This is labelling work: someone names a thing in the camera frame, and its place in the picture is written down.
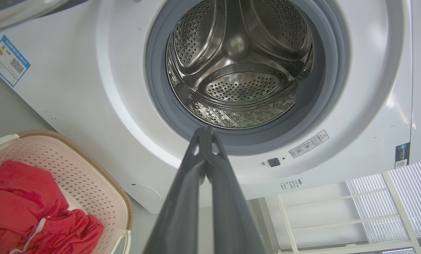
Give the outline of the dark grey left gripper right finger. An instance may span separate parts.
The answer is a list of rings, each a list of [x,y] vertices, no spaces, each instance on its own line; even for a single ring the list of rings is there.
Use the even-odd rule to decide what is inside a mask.
[[[204,129],[204,164],[212,185],[215,253],[267,253],[222,142],[212,128]]]

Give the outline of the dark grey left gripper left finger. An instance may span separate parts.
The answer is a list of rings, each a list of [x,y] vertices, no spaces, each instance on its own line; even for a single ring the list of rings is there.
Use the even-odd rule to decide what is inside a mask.
[[[196,254],[199,189],[205,177],[206,128],[195,131],[153,231],[145,254]]]

